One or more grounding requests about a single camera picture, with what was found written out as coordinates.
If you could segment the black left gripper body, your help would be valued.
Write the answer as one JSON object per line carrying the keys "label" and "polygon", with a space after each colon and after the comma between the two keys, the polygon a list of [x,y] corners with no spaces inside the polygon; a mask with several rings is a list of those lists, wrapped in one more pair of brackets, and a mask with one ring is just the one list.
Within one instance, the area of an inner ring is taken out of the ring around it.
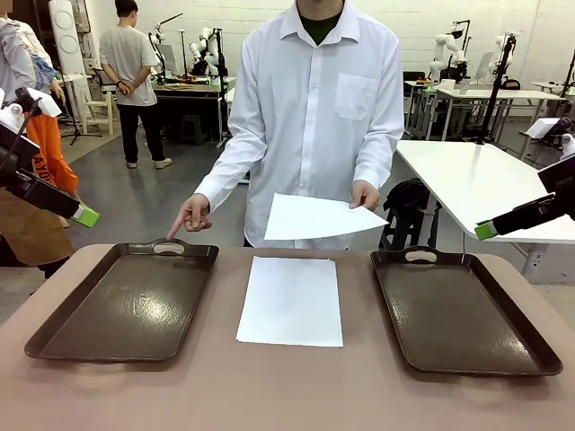
{"label": "black left gripper body", "polygon": [[33,176],[32,159],[40,148],[26,135],[1,125],[1,186],[19,186]]}

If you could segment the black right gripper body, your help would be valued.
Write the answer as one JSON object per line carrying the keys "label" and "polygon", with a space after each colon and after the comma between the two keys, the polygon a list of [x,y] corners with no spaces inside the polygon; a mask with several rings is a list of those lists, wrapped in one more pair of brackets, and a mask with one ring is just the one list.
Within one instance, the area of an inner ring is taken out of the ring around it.
{"label": "black right gripper body", "polygon": [[574,155],[564,156],[537,173],[545,190],[553,194],[551,208],[574,218]]}

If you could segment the person's right hand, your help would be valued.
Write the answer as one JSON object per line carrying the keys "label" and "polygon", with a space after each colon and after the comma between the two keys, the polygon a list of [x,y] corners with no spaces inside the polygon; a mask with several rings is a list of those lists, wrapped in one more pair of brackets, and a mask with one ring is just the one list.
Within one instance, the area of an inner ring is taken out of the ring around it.
{"label": "person's right hand", "polygon": [[209,213],[210,204],[208,199],[203,194],[193,194],[181,205],[166,239],[168,241],[174,239],[181,228],[192,233],[209,229],[212,225],[208,219]]}

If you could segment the person's left hand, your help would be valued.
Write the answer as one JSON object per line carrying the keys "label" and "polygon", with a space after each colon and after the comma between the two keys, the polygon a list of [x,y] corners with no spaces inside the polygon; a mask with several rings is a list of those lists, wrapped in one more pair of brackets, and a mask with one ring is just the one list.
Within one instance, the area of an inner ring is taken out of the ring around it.
{"label": "person's left hand", "polygon": [[351,209],[365,207],[374,212],[380,202],[380,193],[369,182],[364,180],[354,180],[352,183],[352,200],[349,205]]}

